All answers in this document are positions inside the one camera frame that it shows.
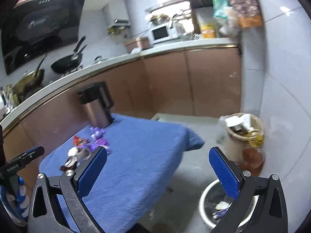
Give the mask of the red snack wrapper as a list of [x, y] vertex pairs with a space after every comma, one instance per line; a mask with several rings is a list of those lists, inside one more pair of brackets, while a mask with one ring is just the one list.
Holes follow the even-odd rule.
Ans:
[[89, 145], [89, 139], [84, 139], [76, 135], [73, 136], [73, 147], [68, 151], [68, 159], [60, 167], [60, 171], [75, 170], [83, 160], [90, 156], [91, 151]]

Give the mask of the beige full waste bucket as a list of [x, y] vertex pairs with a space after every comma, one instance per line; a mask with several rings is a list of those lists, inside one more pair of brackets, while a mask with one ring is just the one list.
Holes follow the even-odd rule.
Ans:
[[220, 116], [218, 127], [217, 143], [226, 157], [235, 163], [242, 162], [242, 151], [247, 147], [260, 148], [263, 145], [263, 123], [253, 114]]

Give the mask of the blue fuzzy table cloth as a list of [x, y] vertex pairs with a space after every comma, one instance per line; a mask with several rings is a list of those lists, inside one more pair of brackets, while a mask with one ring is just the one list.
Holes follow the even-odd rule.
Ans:
[[111, 153], [83, 202], [105, 232], [126, 232], [162, 196], [185, 151], [204, 140], [179, 124], [119, 114], [104, 133]]

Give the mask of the brass wok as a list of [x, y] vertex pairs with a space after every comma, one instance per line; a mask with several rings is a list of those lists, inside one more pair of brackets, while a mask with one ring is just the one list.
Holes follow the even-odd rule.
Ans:
[[44, 54], [41, 57], [36, 69], [32, 72], [25, 74], [21, 78], [21, 80], [14, 86], [13, 90], [18, 96], [25, 96], [29, 92], [41, 86], [45, 75], [45, 70], [41, 68], [41, 66], [45, 61], [46, 57], [47, 55]]

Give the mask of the hanging patterned cloth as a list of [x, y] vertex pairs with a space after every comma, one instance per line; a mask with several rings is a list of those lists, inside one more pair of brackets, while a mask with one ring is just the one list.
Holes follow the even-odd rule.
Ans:
[[235, 10], [241, 28], [260, 27], [263, 18], [258, 0], [228, 0]]

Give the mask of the white crumpled tissue in bin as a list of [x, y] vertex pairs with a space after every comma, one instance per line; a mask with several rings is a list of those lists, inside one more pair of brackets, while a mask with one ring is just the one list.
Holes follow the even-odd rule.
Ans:
[[226, 201], [221, 201], [215, 206], [215, 210], [220, 211], [229, 208], [231, 203], [228, 203]]

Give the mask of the white round trash bin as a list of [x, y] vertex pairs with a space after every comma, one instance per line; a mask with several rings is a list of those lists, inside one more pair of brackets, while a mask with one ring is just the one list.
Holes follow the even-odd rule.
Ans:
[[[259, 196], [253, 196], [236, 232], [243, 232], [245, 230], [255, 210], [258, 198]], [[199, 199], [198, 206], [201, 219], [210, 229], [214, 229], [221, 220], [221, 218], [214, 220], [212, 217], [212, 214], [217, 211], [215, 210], [215, 206], [221, 201], [226, 201], [231, 204], [233, 203], [233, 199], [226, 195], [220, 181], [216, 179], [205, 188]]]

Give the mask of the black range hood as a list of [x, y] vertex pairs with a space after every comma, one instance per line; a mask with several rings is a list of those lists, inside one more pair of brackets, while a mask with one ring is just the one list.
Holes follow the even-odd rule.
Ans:
[[16, 6], [1, 29], [6, 74], [78, 41], [85, 0], [31, 0]]

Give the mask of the brown oil bottle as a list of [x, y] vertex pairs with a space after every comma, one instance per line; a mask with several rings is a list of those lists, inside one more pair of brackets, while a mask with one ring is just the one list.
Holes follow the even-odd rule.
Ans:
[[241, 170], [248, 170], [253, 176], [259, 176], [265, 162], [265, 155], [260, 148], [246, 147], [242, 151], [242, 160], [238, 162]]

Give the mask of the large purple plastic wrapper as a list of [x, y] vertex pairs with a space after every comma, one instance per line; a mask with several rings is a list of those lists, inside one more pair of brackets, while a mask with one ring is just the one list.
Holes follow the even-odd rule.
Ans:
[[91, 152], [94, 152], [98, 147], [103, 147], [107, 151], [107, 154], [111, 154], [109, 142], [104, 138], [105, 129], [99, 127], [91, 127], [91, 139], [87, 142], [86, 146]]

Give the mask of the white water heater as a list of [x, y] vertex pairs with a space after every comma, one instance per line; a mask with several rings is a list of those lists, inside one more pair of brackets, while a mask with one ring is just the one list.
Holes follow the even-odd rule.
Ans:
[[111, 0], [104, 7], [104, 13], [109, 28], [129, 27], [131, 25], [125, 0]]

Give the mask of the black frying pan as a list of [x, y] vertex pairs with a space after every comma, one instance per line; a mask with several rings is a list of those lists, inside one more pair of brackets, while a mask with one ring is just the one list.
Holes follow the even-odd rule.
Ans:
[[65, 74], [65, 73], [72, 71], [75, 68], [79, 67], [79, 65], [82, 61], [82, 57], [83, 57], [82, 52], [87, 47], [87, 45], [84, 45], [81, 49], [79, 49], [79, 48], [85, 40], [86, 40], [86, 36], [83, 36], [79, 40], [76, 48], [74, 48], [73, 54], [65, 56], [65, 57], [55, 61], [51, 65], [52, 71], [55, 72], [56, 74]]

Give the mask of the white microwave oven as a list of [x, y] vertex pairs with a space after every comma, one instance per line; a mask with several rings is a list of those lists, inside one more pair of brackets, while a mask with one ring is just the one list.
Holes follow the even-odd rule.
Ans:
[[175, 22], [172, 24], [170, 24], [170, 22], [166, 22], [161, 25], [151, 27], [151, 36], [154, 44], [180, 38], [185, 33], [186, 31], [183, 25]]

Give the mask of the steel electric kettle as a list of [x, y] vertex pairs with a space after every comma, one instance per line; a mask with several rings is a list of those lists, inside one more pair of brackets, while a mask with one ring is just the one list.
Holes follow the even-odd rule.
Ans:
[[85, 85], [77, 95], [92, 127], [106, 128], [113, 123], [110, 110], [114, 102], [105, 81]]

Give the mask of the blue white wrapper in bin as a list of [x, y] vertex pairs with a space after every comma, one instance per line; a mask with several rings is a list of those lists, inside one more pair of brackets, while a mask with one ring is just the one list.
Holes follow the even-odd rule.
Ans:
[[219, 210], [219, 211], [216, 211], [212, 214], [212, 217], [214, 220], [217, 220], [219, 218], [222, 218], [226, 215], [228, 209], [223, 209], [223, 210]]

